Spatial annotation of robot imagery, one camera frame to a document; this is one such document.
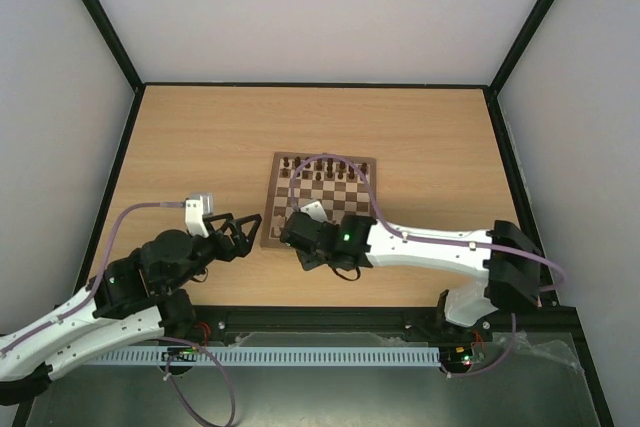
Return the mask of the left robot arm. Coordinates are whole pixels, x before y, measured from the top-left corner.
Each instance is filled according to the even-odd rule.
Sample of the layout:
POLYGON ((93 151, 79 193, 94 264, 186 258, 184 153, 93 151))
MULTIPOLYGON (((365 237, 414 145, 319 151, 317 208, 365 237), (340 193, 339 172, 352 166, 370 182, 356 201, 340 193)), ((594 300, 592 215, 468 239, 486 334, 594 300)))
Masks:
POLYGON ((103 354, 165 335, 182 337, 196 322, 184 284, 214 261, 246 257, 262 218, 209 217, 205 233, 171 229, 111 262, 102 276, 44 319, 1 340, 1 403, 31 400, 71 370, 103 354))

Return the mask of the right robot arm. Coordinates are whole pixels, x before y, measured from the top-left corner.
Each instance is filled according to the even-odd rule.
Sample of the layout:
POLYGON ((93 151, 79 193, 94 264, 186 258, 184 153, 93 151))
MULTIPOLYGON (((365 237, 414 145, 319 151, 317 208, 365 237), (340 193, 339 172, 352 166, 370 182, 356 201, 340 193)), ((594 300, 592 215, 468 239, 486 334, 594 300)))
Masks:
POLYGON ((364 268, 410 266, 464 275, 469 282, 443 294, 436 326, 460 337, 481 318, 539 307, 540 251, 513 223, 497 220, 489 230, 436 231, 385 224, 349 215, 339 224, 292 214, 280 236, 305 271, 326 265, 336 274, 364 268))

